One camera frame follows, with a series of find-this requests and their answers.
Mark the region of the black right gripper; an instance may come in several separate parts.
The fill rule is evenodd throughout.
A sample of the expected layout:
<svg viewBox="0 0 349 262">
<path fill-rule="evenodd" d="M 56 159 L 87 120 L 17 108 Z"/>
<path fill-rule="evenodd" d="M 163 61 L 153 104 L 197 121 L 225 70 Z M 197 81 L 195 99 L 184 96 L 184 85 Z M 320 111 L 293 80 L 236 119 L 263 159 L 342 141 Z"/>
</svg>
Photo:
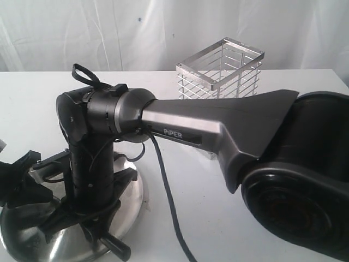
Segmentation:
<svg viewBox="0 0 349 262">
<path fill-rule="evenodd" d="M 113 174 L 112 142 L 70 144 L 69 150 L 74 206 L 104 208 L 77 212 L 63 200 L 39 225 L 39 230 L 49 241 L 55 233 L 80 225 L 88 242 L 95 243 L 104 233 L 109 233 L 114 215 L 121 206 L 120 200 L 112 202 L 113 181 L 116 191 L 125 191 L 131 181 L 137 181 L 137 171 L 127 168 Z"/>
</svg>

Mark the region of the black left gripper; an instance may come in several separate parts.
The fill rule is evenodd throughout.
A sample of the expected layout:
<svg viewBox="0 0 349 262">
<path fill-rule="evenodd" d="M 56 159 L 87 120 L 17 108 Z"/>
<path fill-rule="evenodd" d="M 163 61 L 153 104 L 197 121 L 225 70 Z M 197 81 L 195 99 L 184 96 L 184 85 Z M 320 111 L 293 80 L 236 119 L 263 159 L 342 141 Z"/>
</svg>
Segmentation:
<svg viewBox="0 0 349 262">
<path fill-rule="evenodd" d="M 29 150 L 13 164 L 1 162 L 1 207 L 7 208 L 49 203 L 53 199 L 52 190 L 39 184 L 32 177 L 19 183 L 18 175 L 26 174 L 30 167 L 41 160 L 41 153 Z"/>
</svg>

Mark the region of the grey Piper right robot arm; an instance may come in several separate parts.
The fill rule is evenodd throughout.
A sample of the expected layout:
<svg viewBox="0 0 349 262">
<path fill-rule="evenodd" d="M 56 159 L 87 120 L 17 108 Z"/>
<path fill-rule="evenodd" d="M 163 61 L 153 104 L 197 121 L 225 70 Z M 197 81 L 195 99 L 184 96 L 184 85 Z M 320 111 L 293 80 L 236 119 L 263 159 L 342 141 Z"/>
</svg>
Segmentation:
<svg viewBox="0 0 349 262">
<path fill-rule="evenodd" d="M 277 237 L 348 261 L 348 96 L 277 90 L 231 99 L 158 100 L 120 84 L 62 93 L 56 110 L 69 145 L 67 196 L 40 226 L 80 224 L 123 260 L 108 234 L 130 174 L 113 172 L 113 143 L 159 136 L 217 155 L 228 190 Z"/>
</svg>

